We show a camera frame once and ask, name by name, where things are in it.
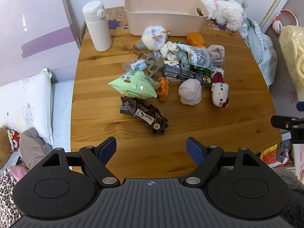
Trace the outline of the Hello Kitty plush toy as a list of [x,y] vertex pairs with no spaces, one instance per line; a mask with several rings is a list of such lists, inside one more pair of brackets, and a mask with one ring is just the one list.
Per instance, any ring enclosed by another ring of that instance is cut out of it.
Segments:
[[213,104],[220,108],[225,108],[229,104],[228,98],[229,86],[224,83],[221,73],[216,72],[212,79],[211,93]]

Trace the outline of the pink sock ball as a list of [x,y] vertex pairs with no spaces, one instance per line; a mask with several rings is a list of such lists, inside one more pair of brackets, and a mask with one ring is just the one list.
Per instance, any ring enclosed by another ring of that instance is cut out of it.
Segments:
[[180,84],[178,95],[184,105],[197,105],[201,101],[202,87],[198,80],[188,79]]

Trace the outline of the brown plaid fabric pouch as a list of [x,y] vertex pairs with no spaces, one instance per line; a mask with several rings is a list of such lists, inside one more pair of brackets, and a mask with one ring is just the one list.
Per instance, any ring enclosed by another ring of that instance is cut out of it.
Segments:
[[144,121],[149,125],[153,134],[164,134],[169,127],[167,118],[152,104],[144,100],[130,97],[121,97],[120,113],[132,116],[136,120]]

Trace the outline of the orange small sock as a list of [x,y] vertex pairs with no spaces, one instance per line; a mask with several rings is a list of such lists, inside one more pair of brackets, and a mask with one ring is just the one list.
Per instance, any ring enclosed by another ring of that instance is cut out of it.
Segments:
[[158,98],[161,102],[164,102],[169,93],[169,81],[165,78],[159,78],[157,80],[160,83],[160,88],[156,90]]

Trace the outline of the long black box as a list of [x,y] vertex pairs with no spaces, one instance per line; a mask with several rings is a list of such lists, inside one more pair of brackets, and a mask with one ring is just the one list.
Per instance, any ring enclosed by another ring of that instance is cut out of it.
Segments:
[[202,75],[200,73],[195,73],[190,70],[183,70],[181,68],[177,68],[174,66],[170,66],[168,64],[165,64],[162,67],[162,75],[169,76],[181,81],[186,81],[188,79],[196,79],[200,82],[200,85],[205,88],[211,88],[212,86],[212,80],[211,78]]

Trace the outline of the pink purple sock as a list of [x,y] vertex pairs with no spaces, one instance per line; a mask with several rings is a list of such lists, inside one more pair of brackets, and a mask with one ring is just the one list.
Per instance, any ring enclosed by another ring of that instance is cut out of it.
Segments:
[[215,66],[221,66],[225,61],[225,48],[222,45],[210,45],[207,48],[207,53],[209,54],[210,61]]

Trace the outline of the white green snack bag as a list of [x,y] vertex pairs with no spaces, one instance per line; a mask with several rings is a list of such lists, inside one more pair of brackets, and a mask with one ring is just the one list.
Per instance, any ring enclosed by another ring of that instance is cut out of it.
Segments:
[[197,70],[215,72],[215,66],[210,60],[210,56],[204,47],[177,44],[178,47],[187,53],[189,63]]

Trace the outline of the green plaid scrunchie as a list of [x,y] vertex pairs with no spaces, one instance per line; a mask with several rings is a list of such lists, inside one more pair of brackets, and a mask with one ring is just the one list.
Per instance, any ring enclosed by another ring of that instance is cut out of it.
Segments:
[[179,64],[183,70],[191,69],[191,65],[188,60],[188,55],[185,51],[176,52],[175,57],[179,61]]

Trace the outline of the taupe large hair claw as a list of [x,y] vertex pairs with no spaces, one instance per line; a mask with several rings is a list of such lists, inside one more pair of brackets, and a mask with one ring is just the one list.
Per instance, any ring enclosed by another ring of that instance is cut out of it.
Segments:
[[158,79],[161,77],[161,71],[164,66],[164,59],[162,56],[155,57],[154,53],[143,53],[143,59],[147,65],[147,73],[149,77]]

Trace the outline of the cream satin scrunchie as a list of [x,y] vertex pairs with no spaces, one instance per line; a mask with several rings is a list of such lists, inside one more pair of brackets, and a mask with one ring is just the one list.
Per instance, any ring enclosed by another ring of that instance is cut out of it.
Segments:
[[176,61],[176,52],[180,51],[180,48],[177,43],[168,41],[160,47],[159,51],[164,59]]

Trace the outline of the orange plastic container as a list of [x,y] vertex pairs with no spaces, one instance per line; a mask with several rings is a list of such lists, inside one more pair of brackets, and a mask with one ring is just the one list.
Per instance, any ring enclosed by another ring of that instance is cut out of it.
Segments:
[[187,44],[196,47],[205,47],[205,40],[200,33],[189,33],[187,35]]

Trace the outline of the brown thin hair claw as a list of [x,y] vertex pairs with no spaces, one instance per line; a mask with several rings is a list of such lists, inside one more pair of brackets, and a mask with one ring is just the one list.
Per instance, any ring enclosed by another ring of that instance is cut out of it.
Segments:
[[138,59],[143,56],[145,52],[148,52],[146,45],[143,43],[142,40],[136,42],[136,44],[129,50],[129,53],[133,52],[135,55],[138,56]]

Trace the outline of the white fluffy hair scrunchie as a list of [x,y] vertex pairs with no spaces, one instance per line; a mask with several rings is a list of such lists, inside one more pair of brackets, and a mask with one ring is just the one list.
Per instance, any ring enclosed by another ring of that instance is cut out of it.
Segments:
[[150,51],[159,50],[166,42],[171,32],[161,26],[147,27],[141,36],[141,41]]

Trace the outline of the grey plush toy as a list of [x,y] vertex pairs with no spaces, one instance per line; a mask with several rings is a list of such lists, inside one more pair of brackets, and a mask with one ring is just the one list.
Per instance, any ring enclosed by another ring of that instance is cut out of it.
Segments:
[[33,169],[52,150],[52,146],[39,137],[35,128],[30,128],[20,135],[21,158],[29,170]]

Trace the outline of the light striped clothes pile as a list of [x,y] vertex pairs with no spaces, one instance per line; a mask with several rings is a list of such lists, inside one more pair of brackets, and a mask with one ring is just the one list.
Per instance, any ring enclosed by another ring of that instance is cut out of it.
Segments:
[[255,58],[269,88],[274,83],[278,63],[277,53],[271,38],[262,33],[259,25],[250,18],[244,19],[239,33]]

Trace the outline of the white elephant pillow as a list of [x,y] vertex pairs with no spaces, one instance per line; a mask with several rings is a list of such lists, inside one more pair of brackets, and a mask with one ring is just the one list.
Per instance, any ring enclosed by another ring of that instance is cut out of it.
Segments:
[[35,128],[39,137],[53,145],[51,77],[44,68],[39,74],[1,86],[1,127],[19,133]]

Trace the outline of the red white headphones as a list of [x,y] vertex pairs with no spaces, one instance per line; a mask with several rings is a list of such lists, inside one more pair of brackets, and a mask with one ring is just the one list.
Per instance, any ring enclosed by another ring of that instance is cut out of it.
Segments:
[[272,24],[273,31],[278,35],[280,35],[283,28],[285,26],[287,26],[287,19],[286,18],[284,19],[282,14],[288,14],[289,17],[291,17],[294,20],[294,26],[299,25],[298,19],[293,12],[291,12],[288,9],[282,9],[275,15],[274,21]]

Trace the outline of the leopard print fabric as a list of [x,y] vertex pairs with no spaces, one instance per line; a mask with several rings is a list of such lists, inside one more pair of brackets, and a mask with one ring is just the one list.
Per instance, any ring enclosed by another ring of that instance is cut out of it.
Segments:
[[0,188],[0,227],[11,227],[21,216],[13,201],[12,192],[17,180],[9,169],[5,169],[1,175]]

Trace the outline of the white fluffy plush dog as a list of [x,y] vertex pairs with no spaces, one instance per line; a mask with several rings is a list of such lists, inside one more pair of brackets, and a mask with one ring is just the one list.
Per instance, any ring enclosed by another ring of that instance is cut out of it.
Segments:
[[234,0],[203,0],[208,10],[207,20],[214,20],[228,30],[239,31],[244,21],[244,9]]

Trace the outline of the floral brown table mat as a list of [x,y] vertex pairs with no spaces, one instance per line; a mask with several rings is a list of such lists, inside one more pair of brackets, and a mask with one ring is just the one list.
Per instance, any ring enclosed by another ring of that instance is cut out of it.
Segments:
[[[127,17],[125,14],[124,7],[113,7],[113,8],[106,8],[106,16],[108,20],[108,26],[110,30],[117,30],[117,29],[128,29],[128,22]],[[203,29],[212,29],[212,30],[221,30],[227,31],[225,26],[219,25],[214,20],[206,21]]]

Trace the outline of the beige plastic storage bin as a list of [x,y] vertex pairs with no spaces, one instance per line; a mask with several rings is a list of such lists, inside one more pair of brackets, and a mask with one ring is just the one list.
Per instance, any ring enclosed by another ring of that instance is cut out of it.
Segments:
[[171,36],[200,32],[209,12],[201,0],[125,0],[129,32],[141,36],[149,26],[162,26]]

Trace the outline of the white thermos bottle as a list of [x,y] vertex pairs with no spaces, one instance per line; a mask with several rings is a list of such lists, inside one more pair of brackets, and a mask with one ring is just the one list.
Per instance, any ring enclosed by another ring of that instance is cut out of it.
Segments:
[[112,46],[106,11],[101,1],[91,1],[82,8],[89,34],[97,51],[107,51]]

